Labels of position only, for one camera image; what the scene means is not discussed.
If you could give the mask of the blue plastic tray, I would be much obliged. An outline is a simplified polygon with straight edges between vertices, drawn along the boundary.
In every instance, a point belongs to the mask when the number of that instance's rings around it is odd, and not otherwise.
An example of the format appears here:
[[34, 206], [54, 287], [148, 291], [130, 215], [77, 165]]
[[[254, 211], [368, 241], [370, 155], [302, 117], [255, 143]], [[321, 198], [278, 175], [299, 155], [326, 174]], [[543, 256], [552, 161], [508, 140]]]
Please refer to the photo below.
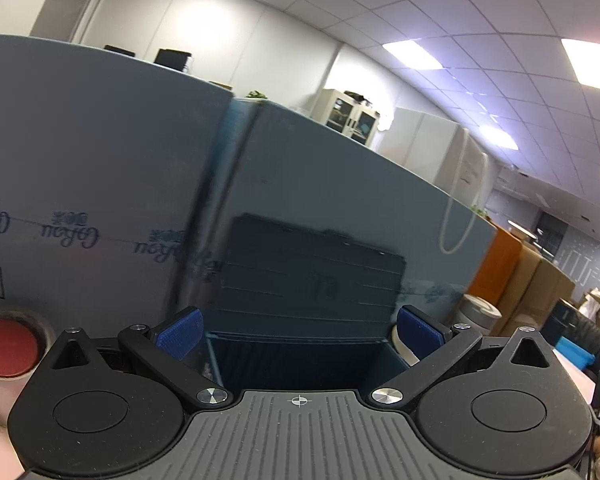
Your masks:
[[555, 349], [578, 370], [585, 370], [595, 363], [594, 354], [584, 350], [566, 337], [560, 337]]

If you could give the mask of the large blue cardboard box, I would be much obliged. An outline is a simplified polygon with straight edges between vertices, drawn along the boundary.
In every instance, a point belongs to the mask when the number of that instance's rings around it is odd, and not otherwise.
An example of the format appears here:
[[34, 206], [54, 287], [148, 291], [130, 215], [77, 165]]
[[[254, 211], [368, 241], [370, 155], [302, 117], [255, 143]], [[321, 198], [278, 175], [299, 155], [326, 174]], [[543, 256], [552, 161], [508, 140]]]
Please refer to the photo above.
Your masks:
[[[332, 232], [403, 257], [396, 318], [413, 306], [446, 320], [475, 277], [494, 229], [476, 215], [458, 252], [440, 252], [448, 194], [389, 159], [272, 102], [230, 102], [209, 154], [178, 255], [171, 309], [204, 310], [233, 221], [250, 214]], [[469, 208], [452, 209], [448, 242]]]

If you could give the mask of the dark blue plastic storage bin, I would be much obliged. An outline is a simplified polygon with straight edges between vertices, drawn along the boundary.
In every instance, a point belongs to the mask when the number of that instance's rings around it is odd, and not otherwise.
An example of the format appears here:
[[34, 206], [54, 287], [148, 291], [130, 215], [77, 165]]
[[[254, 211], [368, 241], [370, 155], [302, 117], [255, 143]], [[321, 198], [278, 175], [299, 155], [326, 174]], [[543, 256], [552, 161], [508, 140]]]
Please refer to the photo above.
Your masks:
[[404, 270], [388, 250], [244, 214], [202, 311], [198, 370], [234, 396], [369, 396], [407, 368], [390, 341]]

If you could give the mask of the brown cardboard box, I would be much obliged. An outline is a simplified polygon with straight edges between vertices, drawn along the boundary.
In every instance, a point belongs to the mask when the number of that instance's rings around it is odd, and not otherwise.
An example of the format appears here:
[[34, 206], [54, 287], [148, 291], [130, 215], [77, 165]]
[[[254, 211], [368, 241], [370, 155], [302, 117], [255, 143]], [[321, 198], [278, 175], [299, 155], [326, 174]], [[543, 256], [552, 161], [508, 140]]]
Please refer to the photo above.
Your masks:
[[492, 336], [510, 336], [520, 326], [539, 330], [559, 300], [569, 300], [574, 281], [528, 244], [496, 305], [501, 318]]

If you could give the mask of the white glass-door cabinet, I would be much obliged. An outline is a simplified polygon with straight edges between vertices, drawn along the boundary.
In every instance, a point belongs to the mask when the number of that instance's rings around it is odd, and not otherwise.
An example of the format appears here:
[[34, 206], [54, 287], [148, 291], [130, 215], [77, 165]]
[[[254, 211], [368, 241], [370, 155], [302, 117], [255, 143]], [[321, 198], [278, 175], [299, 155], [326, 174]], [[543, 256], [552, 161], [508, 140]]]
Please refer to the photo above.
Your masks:
[[351, 96], [336, 89], [323, 89], [312, 108], [311, 118], [369, 148], [380, 114], [359, 94]]

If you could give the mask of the white striped ceramic bowl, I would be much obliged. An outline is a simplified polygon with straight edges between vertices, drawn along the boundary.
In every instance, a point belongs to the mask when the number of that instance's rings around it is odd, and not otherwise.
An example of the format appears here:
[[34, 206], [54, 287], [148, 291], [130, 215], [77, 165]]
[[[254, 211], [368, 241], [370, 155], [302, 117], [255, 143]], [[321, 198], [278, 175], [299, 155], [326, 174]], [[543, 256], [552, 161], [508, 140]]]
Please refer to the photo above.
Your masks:
[[398, 326], [394, 324], [391, 330], [391, 342], [394, 350], [398, 352], [398, 355], [406, 363], [407, 366], [412, 367], [419, 362], [419, 358], [415, 356], [415, 353], [402, 342], [398, 333]]

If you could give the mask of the orange cardboard box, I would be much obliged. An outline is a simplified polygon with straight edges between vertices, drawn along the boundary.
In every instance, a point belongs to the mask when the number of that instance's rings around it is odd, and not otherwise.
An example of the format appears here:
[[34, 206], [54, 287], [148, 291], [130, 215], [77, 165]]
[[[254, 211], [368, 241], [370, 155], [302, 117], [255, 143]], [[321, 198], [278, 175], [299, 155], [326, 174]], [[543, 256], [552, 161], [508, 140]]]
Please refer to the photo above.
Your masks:
[[521, 252], [521, 241], [497, 226], [489, 250], [466, 294], [496, 306], [514, 273]]

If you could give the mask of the grey white travel cup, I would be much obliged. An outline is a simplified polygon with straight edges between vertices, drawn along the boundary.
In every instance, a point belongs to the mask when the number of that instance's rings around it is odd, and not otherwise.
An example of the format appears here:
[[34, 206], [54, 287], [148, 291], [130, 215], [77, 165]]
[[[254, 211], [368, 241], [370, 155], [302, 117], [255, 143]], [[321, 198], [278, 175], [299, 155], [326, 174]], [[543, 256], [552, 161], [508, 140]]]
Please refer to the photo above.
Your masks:
[[498, 308], [480, 297], [464, 295], [451, 318], [451, 324], [470, 325], [483, 335], [489, 335], [502, 315]]

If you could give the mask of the white paper gift bag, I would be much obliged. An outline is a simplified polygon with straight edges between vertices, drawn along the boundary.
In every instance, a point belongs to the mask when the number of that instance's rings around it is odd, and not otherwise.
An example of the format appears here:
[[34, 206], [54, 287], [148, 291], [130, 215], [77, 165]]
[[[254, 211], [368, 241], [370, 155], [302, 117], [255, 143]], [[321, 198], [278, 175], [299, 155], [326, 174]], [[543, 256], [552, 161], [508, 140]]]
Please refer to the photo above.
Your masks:
[[457, 204], [469, 209], [478, 205], [489, 166], [489, 156], [468, 129], [449, 119], [398, 107], [376, 151], [448, 194], [438, 245], [442, 254], [458, 252], [468, 239], [476, 216], [471, 214], [460, 238], [449, 243], [452, 209]]

